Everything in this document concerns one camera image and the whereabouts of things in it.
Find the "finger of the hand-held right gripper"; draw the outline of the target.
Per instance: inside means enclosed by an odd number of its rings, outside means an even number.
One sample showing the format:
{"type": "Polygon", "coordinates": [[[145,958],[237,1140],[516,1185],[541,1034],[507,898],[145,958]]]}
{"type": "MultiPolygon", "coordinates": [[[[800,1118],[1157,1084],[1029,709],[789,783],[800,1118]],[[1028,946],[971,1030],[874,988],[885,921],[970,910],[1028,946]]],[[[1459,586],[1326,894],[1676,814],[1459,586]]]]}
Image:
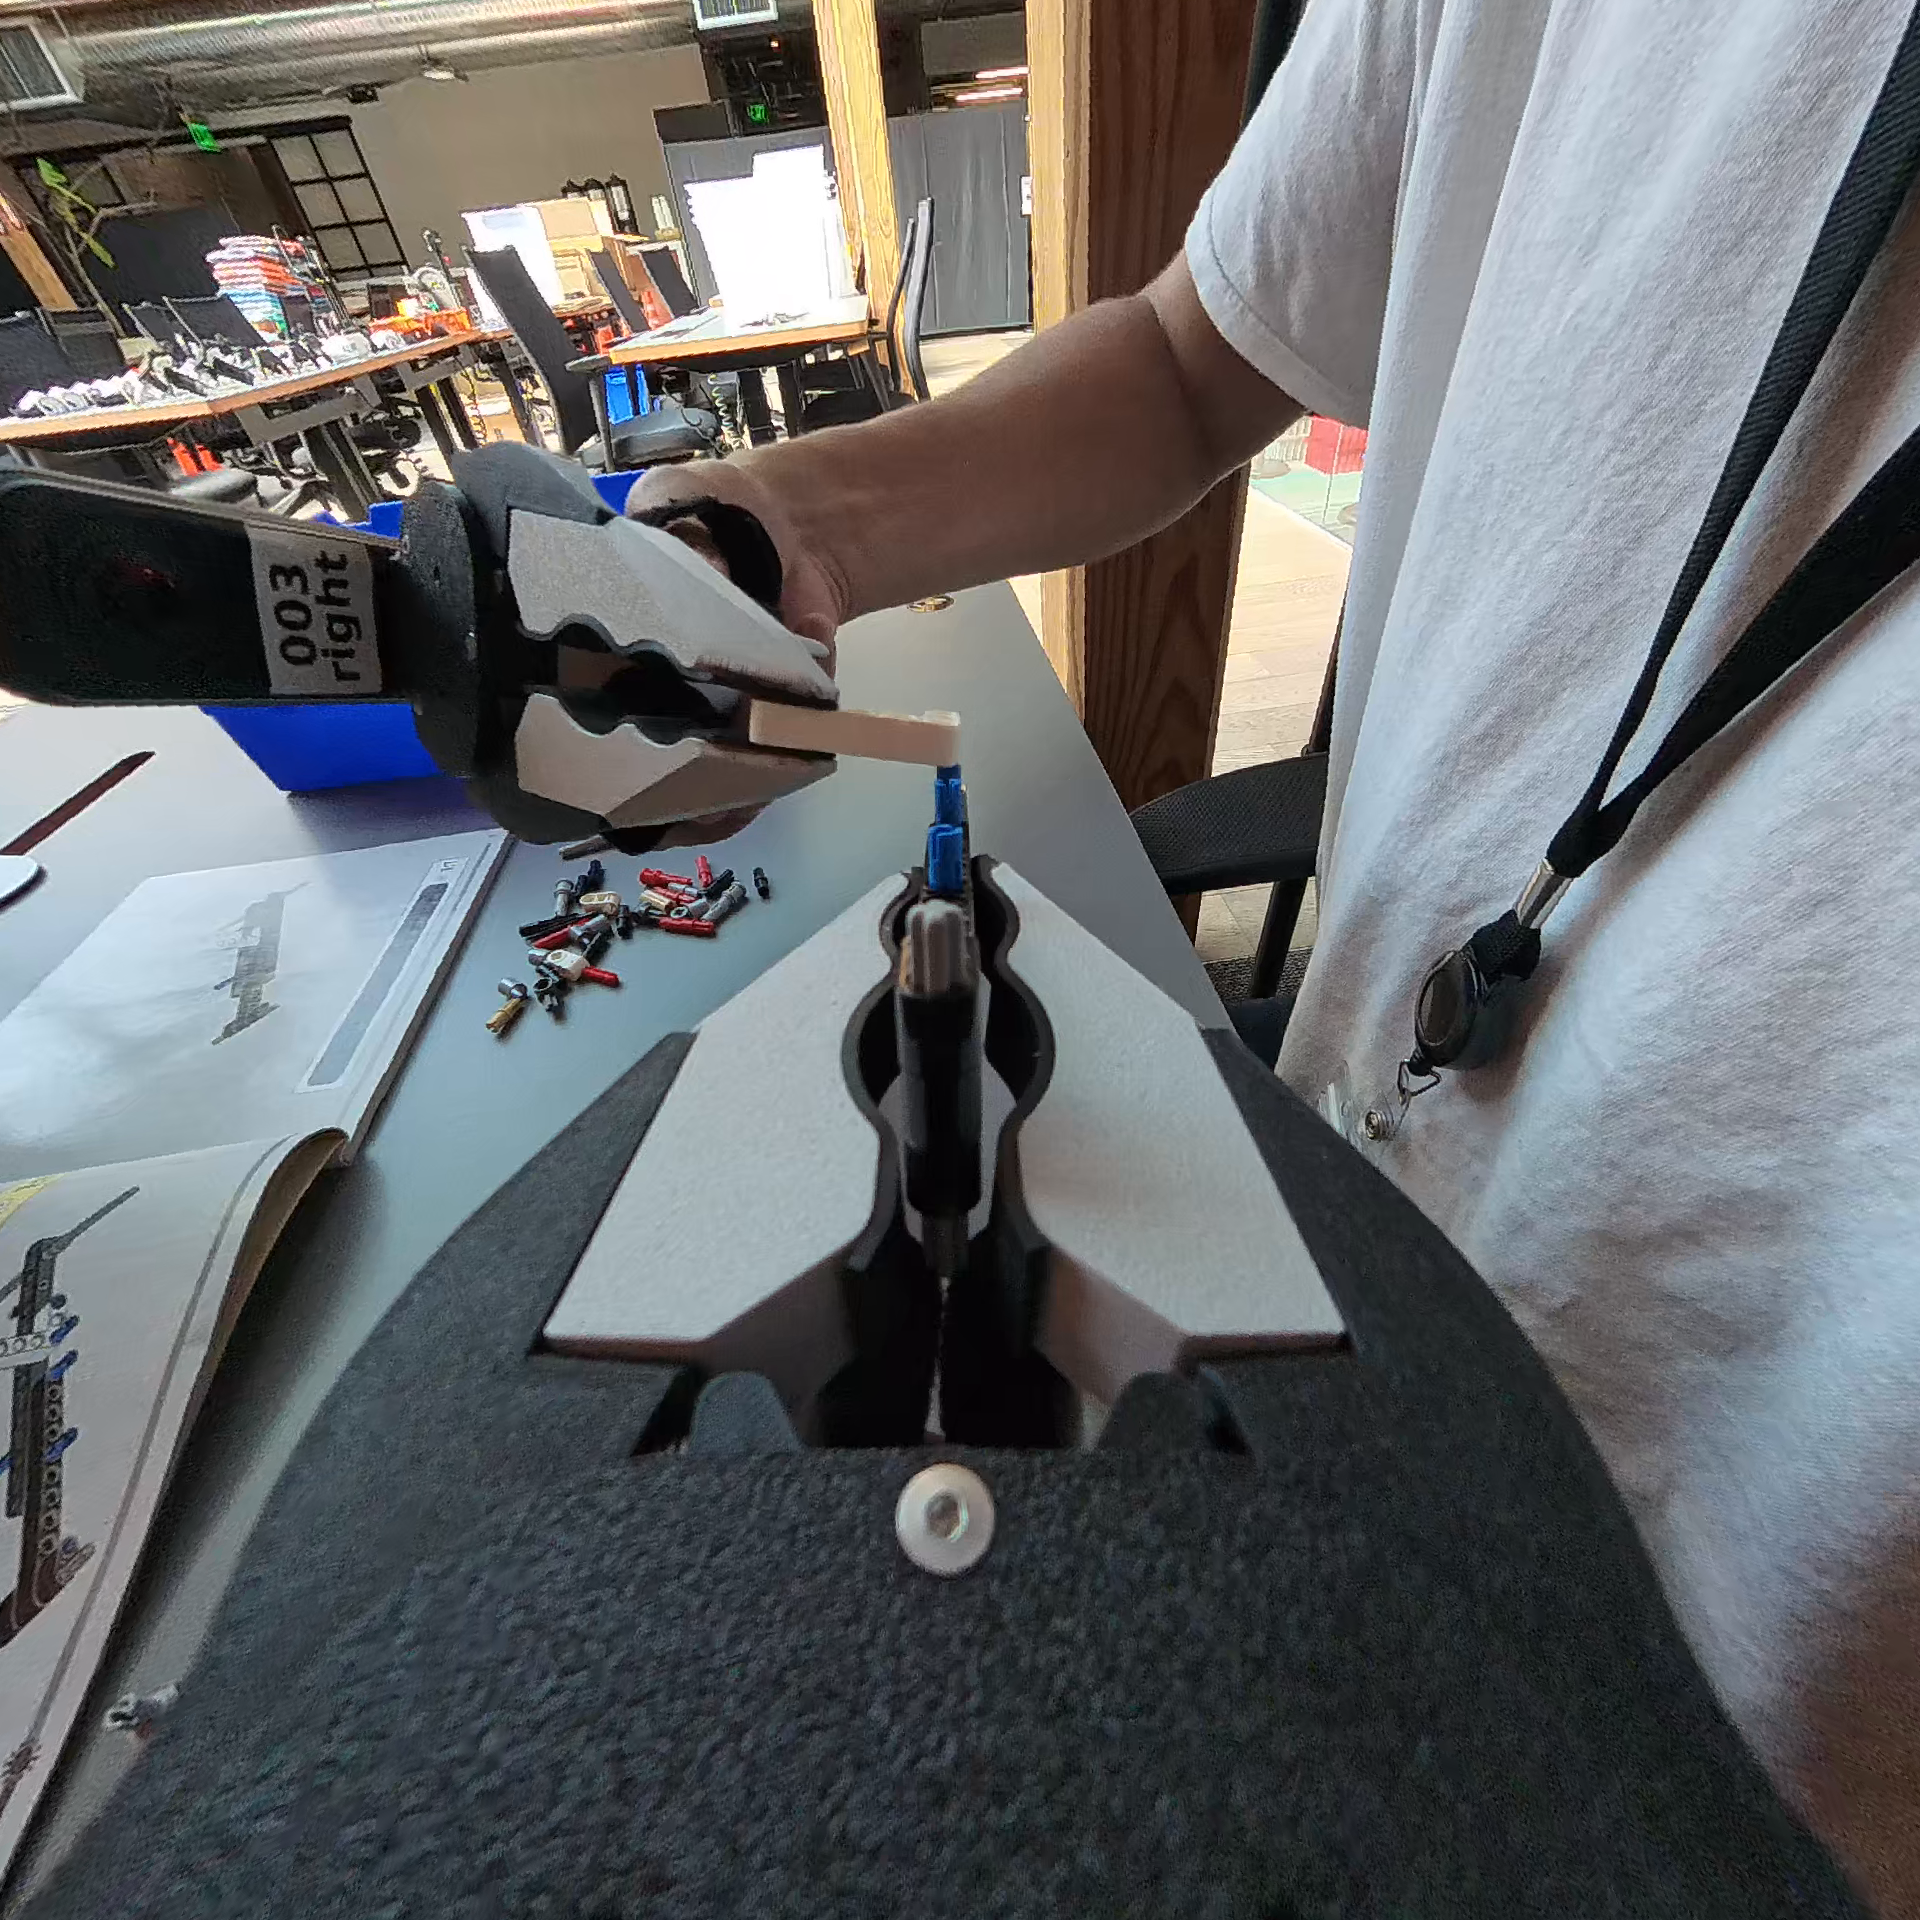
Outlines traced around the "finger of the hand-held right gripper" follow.
{"type": "Polygon", "coordinates": [[[584,633],[616,661],[660,661],[684,682],[800,709],[842,693],[810,643],[684,541],[629,518],[506,516],[506,582],[522,633],[584,633]]]}
{"type": "Polygon", "coordinates": [[[636,722],[594,732],[549,693],[527,696],[513,732],[522,795],[614,830],[662,828],[780,802],[829,779],[837,758],[690,732],[655,741],[636,722]]]}

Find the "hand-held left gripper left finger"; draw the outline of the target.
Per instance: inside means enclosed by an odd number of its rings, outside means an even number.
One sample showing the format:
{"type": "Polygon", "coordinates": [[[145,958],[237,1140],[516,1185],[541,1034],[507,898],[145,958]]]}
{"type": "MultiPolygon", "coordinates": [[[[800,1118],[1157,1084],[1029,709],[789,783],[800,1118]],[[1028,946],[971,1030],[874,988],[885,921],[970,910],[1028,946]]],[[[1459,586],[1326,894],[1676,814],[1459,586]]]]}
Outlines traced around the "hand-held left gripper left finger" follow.
{"type": "Polygon", "coordinates": [[[695,1029],[547,1348],[761,1379],[829,1449],[923,1440],[942,1294],[880,1109],[907,892],[884,877],[695,1029]]]}

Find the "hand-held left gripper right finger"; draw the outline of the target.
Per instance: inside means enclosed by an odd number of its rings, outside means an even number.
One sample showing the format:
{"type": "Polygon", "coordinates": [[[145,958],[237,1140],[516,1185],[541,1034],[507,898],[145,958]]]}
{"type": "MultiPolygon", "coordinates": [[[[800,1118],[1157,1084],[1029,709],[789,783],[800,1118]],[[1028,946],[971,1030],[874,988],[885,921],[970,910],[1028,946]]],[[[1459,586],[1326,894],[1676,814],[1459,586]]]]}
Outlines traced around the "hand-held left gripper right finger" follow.
{"type": "Polygon", "coordinates": [[[1328,1357],[1345,1324],[1187,1016],[1008,862],[971,865],[991,1177],[944,1309],[944,1430],[1069,1449],[1083,1405],[1244,1361],[1328,1357]]]}

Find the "tan building piece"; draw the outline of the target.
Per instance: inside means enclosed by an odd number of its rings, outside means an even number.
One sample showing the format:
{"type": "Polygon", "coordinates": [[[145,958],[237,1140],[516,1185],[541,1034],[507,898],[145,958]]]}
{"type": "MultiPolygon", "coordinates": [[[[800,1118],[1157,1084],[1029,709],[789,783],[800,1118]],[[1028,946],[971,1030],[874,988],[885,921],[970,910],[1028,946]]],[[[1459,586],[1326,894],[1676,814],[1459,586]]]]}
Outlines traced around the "tan building piece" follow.
{"type": "Polygon", "coordinates": [[[954,712],[899,715],[756,699],[746,709],[746,741],[786,757],[852,757],[933,768],[961,763],[961,720],[954,712]]]}

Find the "black lego beam blue pins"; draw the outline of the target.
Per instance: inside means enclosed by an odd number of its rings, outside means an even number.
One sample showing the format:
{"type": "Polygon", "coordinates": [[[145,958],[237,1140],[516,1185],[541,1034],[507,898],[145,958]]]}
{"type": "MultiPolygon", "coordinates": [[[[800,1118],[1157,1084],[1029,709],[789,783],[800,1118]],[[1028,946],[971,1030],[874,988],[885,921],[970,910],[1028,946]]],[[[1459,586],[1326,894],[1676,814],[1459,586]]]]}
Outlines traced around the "black lego beam blue pins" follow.
{"type": "Polygon", "coordinates": [[[982,1196],[982,960],[961,768],[931,776],[923,862],[898,918],[893,1037],[902,1195],[927,1268],[966,1266],[982,1196]]]}

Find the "pile of small lego pins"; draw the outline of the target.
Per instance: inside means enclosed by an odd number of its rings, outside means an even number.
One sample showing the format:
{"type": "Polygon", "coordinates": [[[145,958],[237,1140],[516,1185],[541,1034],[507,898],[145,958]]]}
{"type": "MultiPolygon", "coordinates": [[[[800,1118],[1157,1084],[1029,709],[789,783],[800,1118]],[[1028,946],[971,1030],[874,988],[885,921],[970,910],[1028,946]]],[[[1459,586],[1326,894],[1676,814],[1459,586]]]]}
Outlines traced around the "pile of small lego pins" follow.
{"type": "Polygon", "coordinates": [[[644,953],[663,944],[706,948],[775,892],[764,865],[715,867],[706,853],[692,854],[684,872],[637,867],[624,891],[611,885],[606,858],[591,846],[585,853],[549,885],[547,906],[516,924],[518,971],[498,981],[484,1021],[494,1043],[533,1013],[559,1024],[576,999],[624,992],[637,981],[644,953]]]}

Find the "person's right hand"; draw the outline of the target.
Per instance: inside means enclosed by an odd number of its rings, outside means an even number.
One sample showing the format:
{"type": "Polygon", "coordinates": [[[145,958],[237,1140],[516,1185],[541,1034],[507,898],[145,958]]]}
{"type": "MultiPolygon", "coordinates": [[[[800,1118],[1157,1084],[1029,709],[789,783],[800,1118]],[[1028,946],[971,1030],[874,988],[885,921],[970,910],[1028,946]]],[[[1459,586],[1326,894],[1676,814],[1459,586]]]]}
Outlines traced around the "person's right hand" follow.
{"type": "Polygon", "coordinates": [[[837,634],[852,618],[849,588],[826,535],[805,515],[803,485],[784,463],[789,451],[761,444],[726,458],[648,469],[628,491],[621,513],[666,533],[728,579],[735,569],[724,544],[690,506],[712,501],[752,516],[780,560],[780,622],[803,637],[828,676],[836,676],[837,634]]]}

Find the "blue plastic bin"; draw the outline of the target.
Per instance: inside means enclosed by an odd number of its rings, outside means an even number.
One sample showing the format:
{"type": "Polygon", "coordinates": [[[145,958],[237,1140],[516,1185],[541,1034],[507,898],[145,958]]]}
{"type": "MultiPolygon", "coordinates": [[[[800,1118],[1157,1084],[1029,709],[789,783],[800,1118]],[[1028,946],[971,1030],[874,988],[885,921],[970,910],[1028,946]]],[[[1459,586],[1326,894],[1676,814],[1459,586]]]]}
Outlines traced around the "blue plastic bin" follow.
{"type": "MultiPolygon", "coordinates": [[[[561,479],[580,481],[594,495],[602,518],[624,508],[637,470],[614,470],[609,476],[572,460],[559,467],[561,479]]],[[[313,536],[352,535],[381,538],[403,550],[408,543],[408,502],[375,502],[360,522],[336,522],[322,515],[290,522],[313,536]]],[[[218,506],[200,513],[219,522],[245,524],[249,536],[269,530],[264,513],[218,506]]],[[[299,705],[275,700],[257,705],[202,705],[200,709],[228,739],[251,758],[259,775],[290,796],[360,789],[398,780],[435,779],[445,768],[422,745],[413,710],[395,703],[299,705]]]]}

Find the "wooden desk with black legs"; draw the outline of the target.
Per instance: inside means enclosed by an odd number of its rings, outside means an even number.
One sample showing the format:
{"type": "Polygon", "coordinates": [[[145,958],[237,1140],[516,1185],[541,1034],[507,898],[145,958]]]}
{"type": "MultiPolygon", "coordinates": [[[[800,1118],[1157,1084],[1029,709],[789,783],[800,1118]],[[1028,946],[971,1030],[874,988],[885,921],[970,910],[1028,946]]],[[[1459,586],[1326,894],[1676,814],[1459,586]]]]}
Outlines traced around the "wooden desk with black legs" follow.
{"type": "Polygon", "coordinates": [[[746,321],[724,302],[604,348],[609,371],[644,374],[648,382],[692,382],[734,377],[750,444],[766,444],[773,431],[787,440],[803,432],[801,366],[810,359],[840,356],[856,365],[875,353],[865,296],[746,321]]]}

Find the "stack of colourful boxes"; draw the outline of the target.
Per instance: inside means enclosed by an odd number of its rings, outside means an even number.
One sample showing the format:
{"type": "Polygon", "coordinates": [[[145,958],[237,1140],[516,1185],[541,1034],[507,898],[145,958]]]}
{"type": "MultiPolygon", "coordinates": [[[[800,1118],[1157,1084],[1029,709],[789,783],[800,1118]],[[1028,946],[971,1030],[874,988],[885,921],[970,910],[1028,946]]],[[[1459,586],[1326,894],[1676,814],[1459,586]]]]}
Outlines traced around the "stack of colourful boxes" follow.
{"type": "Polygon", "coordinates": [[[204,255],[204,266],[213,290],[259,339],[293,341],[324,331],[324,264],[302,241],[223,237],[204,255]]]}

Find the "black mesh chair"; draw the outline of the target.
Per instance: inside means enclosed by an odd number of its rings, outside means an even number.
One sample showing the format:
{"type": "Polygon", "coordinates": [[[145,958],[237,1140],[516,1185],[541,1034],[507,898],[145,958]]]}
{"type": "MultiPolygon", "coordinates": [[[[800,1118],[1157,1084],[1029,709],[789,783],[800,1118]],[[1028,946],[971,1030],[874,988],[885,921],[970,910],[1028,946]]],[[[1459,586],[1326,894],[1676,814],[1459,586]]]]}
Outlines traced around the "black mesh chair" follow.
{"type": "Polygon", "coordinates": [[[1129,812],[1142,851],[1172,898],[1265,886],[1249,1001],[1276,999],[1307,883],[1316,877],[1329,757],[1297,753],[1191,780],[1129,812]]]}

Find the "white board panel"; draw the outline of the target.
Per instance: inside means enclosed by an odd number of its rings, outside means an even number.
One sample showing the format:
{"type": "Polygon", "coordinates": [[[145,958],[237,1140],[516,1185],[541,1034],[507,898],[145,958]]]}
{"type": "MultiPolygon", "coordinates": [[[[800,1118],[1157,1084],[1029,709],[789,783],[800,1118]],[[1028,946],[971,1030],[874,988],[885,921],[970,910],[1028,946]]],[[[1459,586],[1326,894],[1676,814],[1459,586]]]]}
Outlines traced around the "white board panel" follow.
{"type": "Polygon", "coordinates": [[[820,144],[756,155],[737,178],[684,188],[713,294],[737,318],[805,313],[849,290],[846,234],[820,144]]]}

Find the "green potted plant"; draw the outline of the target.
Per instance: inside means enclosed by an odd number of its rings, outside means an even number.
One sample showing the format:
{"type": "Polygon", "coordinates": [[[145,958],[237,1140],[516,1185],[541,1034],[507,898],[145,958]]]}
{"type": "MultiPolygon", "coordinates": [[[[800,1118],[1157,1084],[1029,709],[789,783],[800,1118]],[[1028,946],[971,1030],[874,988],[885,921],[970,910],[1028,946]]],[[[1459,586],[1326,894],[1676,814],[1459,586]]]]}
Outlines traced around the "green potted plant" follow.
{"type": "Polygon", "coordinates": [[[116,259],[101,239],[105,212],[76,187],[50,156],[36,156],[32,182],[41,204],[41,228],[69,290],[88,306],[113,305],[116,259]]]}

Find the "slim wooden post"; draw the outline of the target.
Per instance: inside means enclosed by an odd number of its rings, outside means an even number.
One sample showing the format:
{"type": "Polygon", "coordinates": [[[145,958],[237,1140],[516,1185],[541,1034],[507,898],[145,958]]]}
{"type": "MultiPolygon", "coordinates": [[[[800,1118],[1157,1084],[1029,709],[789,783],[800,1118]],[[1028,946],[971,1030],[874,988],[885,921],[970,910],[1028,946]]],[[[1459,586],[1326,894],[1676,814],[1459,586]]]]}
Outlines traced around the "slim wooden post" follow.
{"type": "Polygon", "coordinates": [[[878,13],[874,2],[810,9],[842,228],[869,316],[882,323],[899,275],[899,215],[878,13]]]}

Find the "wide wooden post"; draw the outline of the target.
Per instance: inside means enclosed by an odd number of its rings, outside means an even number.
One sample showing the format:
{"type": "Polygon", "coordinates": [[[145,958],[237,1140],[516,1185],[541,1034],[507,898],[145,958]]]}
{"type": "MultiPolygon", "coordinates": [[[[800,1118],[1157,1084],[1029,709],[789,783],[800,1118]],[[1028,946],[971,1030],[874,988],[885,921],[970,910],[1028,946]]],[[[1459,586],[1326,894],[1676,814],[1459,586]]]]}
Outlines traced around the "wide wooden post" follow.
{"type": "MultiPolygon", "coordinates": [[[[1255,2],[1028,2],[1029,290],[1044,333],[1178,252],[1241,126],[1255,2]]],[[[1125,809],[1212,775],[1246,479],[1039,579],[1039,639],[1125,809]]]]}

